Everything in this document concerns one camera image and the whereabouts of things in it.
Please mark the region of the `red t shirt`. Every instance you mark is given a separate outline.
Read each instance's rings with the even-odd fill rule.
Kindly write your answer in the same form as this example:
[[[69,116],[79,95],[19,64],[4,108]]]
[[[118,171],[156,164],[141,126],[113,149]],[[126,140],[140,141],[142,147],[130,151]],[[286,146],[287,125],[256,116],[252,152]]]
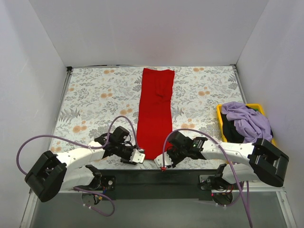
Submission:
[[[137,141],[145,158],[162,153],[167,135],[172,132],[171,98],[175,72],[143,69],[137,124]]]

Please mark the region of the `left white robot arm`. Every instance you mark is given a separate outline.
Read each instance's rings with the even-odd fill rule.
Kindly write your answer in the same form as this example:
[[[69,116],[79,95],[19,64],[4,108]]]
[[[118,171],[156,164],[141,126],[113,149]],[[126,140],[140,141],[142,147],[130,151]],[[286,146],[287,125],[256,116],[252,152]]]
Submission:
[[[143,163],[144,150],[127,141],[129,135],[128,130],[119,126],[113,133],[104,133],[85,147],[58,154],[46,151],[26,174],[25,182],[41,202],[74,187],[109,190],[115,178],[103,176],[91,162],[116,155],[123,163]]]

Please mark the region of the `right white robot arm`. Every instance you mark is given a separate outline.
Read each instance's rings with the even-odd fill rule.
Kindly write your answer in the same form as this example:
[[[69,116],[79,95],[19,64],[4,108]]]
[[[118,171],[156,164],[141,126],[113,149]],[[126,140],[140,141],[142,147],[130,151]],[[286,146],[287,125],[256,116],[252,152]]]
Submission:
[[[214,177],[215,184],[225,189],[229,185],[243,181],[262,181],[282,187],[289,163],[289,157],[266,139],[256,142],[231,143],[217,142],[205,133],[191,139],[179,131],[167,136],[171,147],[164,149],[160,156],[161,168],[173,168],[185,158],[193,160],[226,160],[220,165]]]

